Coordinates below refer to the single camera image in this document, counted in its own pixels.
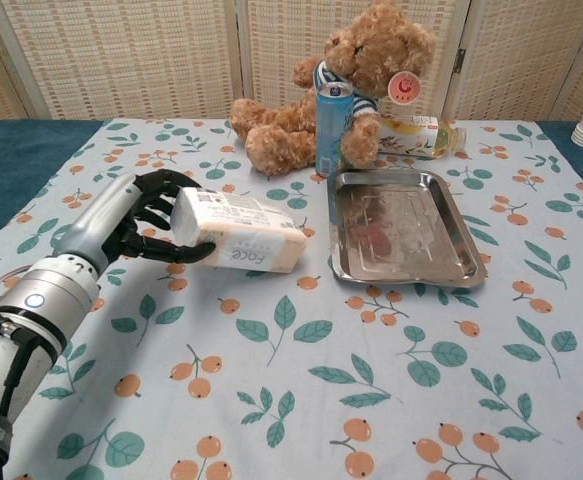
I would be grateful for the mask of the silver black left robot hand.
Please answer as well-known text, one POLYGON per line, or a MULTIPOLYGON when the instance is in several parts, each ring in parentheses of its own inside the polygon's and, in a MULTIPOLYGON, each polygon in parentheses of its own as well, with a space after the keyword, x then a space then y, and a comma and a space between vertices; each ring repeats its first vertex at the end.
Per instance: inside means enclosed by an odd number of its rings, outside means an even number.
POLYGON ((178 246, 138 233, 139 221, 170 228, 171 201, 183 187, 197 189, 199 184, 169 169, 118 176, 68 228, 53 255, 82 258, 99 274, 121 256, 179 264, 207 258, 216 248, 212 242, 178 246))

